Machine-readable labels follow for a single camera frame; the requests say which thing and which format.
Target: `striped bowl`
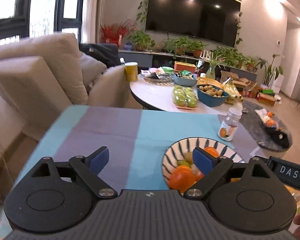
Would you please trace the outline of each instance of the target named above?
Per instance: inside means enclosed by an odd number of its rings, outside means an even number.
[[[178,166],[177,161],[184,160],[184,153],[193,151],[196,147],[201,147],[202,149],[205,147],[214,147],[220,156],[226,156],[235,163],[244,163],[244,160],[238,153],[221,142],[202,137],[184,138],[172,144],[163,155],[161,171],[167,186],[169,186],[168,181],[171,174]]]

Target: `blue gripper pad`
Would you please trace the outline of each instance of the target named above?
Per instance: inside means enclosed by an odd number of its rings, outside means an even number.
[[[96,150],[89,157],[86,157],[84,164],[94,174],[98,175],[109,161],[109,149],[105,146]]]
[[[218,164],[218,159],[196,147],[192,152],[193,163],[206,176]]]

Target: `glass vase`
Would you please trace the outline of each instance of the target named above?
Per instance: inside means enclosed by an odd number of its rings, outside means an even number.
[[[206,78],[211,78],[211,79],[216,79],[216,67],[215,66],[210,66],[208,71],[206,72]]]

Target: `human hand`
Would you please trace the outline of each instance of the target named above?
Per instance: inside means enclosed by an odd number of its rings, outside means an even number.
[[[295,216],[295,218],[293,219],[293,222],[294,222],[296,225],[300,226],[300,213],[299,213],[298,215]],[[298,227],[298,228],[296,229],[296,231],[294,231],[293,236],[294,236],[296,239],[300,240],[300,227]]]

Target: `curtain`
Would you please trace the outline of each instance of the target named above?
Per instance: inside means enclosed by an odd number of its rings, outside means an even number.
[[[103,25],[105,0],[83,0],[82,42],[101,41],[100,26]]]

